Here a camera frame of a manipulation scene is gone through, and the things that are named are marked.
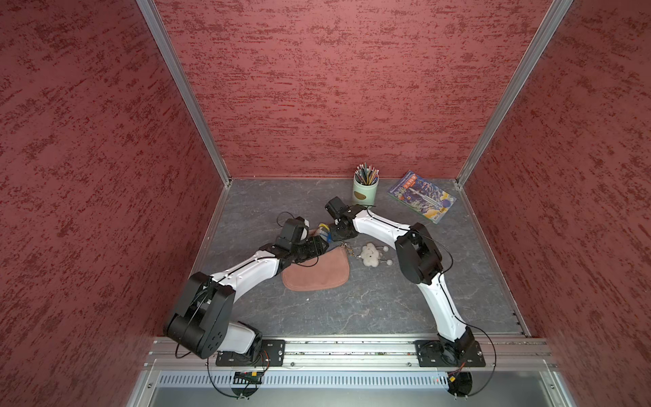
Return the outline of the white cloud plush charm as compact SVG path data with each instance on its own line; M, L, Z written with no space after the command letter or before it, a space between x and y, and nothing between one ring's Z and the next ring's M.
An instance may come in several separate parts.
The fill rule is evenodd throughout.
M357 256L366 267L378 267L380 264L387 266L393 265L393 260L386 257L389 247L376 247L375 244L368 243L362 247L360 254Z

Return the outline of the bundle of coloured pencils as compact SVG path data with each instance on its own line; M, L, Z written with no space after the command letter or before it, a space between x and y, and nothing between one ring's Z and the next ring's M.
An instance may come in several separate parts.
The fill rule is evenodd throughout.
M354 181L362 186L373 186L379 181L379 170L366 163L359 164L354 171Z

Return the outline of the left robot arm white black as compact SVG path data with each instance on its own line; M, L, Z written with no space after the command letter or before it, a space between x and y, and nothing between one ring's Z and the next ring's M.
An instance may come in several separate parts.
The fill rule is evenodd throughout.
M274 242L238 265L212 275L191 275L164 325L164 335L203 360L218 352L230 352L253 364L260 358L262 334L233 322L233 305L289 266L316 265L327 249L327 240L311 234L305 219L286 220Z

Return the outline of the pink suede shoulder bag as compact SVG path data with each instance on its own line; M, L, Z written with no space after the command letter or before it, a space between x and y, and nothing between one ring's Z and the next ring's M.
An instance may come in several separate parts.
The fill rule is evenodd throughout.
M320 256L309 267L292 265L281 273L286 288L295 292L313 292L338 288L349 280L349 256L344 248L336 248Z

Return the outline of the colourful comic book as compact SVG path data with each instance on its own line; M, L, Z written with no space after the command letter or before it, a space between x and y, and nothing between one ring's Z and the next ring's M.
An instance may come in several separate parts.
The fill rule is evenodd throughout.
M452 194L413 171L407 171L388 190L388 193L434 224L438 224L444 218L456 201L456 197Z

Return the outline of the right corner aluminium post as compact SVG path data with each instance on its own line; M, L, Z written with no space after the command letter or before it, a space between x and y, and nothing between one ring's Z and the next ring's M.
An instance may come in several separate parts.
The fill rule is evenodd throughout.
M529 76L534 71L537 62L544 54L554 34L558 30L561 22L566 17L567 12L573 4L572 0L554 0L551 2L548 11L542 18L542 21L535 32L527 50L524 52L520 63L517 65L505 91L493 110L488 122L486 123L481 136L478 138L474 148L462 166L459 175L456 178L456 184L459 190L462 190L471 177L474 169L479 163L481 156L488 148L491 140L497 130L509 113L510 108L520 94L520 91L526 84Z

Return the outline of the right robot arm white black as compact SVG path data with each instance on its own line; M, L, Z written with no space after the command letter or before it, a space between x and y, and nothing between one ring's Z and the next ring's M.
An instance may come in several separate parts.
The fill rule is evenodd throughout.
M333 241L364 234L396 251L400 271L419 288L435 319L443 362L461 365L476 340L458 315L444 279L442 253L427 228L421 223L408 226L388 220L363 205L346 205L339 197L331 199L325 208L333 218L329 225Z

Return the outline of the corner aluminium post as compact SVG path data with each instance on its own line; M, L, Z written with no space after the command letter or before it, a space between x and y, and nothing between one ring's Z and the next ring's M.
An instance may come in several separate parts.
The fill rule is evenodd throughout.
M535 32L527 50L524 52L520 63L517 65L505 91L493 110L488 122L486 123L481 136L478 138L474 148L462 166L459 175L456 178L456 184L459 190L462 190L471 177L474 169L479 163L481 156L488 148L491 140L497 130L509 113L510 108L520 94L520 91L526 84L529 76L534 71L537 62L544 54L554 34L558 30L561 22L566 17L567 12L573 4L572 0L554 0L551 2L548 11L542 18L542 21Z
M217 170L222 183L229 188L232 186L232 176L228 171L225 161L220 154L213 134L209 128L208 122L203 115L203 111L192 89L190 81L181 65L181 61L173 47L171 38L164 27L164 22L157 9L157 6L152 0L137 0L138 8L147 24L147 28L154 38L161 56L171 73L172 79L181 94L181 98L186 105L186 109L190 114L193 123L200 135L203 144L205 145L210 159L212 160L215 169Z

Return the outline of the yellow duck keychain decoration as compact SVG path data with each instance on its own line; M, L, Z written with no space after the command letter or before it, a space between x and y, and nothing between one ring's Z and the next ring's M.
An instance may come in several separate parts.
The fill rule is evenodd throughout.
M325 223L320 223L318 227L315 229L314 236L320 237L322 240L324 240L327 243L332 242L332 232L329 227L329 225Z

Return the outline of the mint green pencil cup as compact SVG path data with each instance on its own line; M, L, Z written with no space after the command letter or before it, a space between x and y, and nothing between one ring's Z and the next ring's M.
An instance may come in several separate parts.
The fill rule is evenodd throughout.
M375 177L369 184L366 179L354 176L352 201L354 205L373 206L376 201L376 191L379 179Z

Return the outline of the left corner aluminium post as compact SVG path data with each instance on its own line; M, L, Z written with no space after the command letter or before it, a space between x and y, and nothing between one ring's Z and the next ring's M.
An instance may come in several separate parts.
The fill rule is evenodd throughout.
M181 65L181 61L173 47L171 38L164 27L164 22L157 9L157 6L152 0L137 0L138 8L147 24L147 28L154 38L161 56L171 73L172 79L181 94L181 98L186 105L186 109L190 114L193 123L200 135L203 144L205 145L210 159L212 160L215 169L217 170L222 183L229 188L232 186L232 176L228 171L225 161L220 154L213 134L209 128L208 122L203 115L203 111L192 89L190 81Z

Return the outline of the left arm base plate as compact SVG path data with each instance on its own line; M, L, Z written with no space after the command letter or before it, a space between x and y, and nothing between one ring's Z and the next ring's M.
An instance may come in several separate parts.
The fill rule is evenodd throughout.
M260 339L255 341L244 354L219 351L215 365L219 367L278 367L283 365L286 341L281 339Z

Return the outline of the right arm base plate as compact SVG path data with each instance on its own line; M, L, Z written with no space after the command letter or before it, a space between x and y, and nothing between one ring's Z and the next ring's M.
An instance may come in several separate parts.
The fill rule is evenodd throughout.
M442 369L483 368L487 366L480 344L448 344L434 340L415 341L415 354L420 367Z

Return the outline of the aluminium front rail frame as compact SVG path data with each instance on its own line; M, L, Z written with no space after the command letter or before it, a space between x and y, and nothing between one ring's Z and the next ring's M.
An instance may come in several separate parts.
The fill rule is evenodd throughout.
M432 337L424 335L340 335L271 337L253 361L219 351L206 360L175 355L175 344L156 337L130 406L150 406L157 390L245 388L237 373L259 381L260 389L452 389L455 398L485 395L498 388L498 374L532 374L552 406L573 406L547 340L490 335L448 366Z

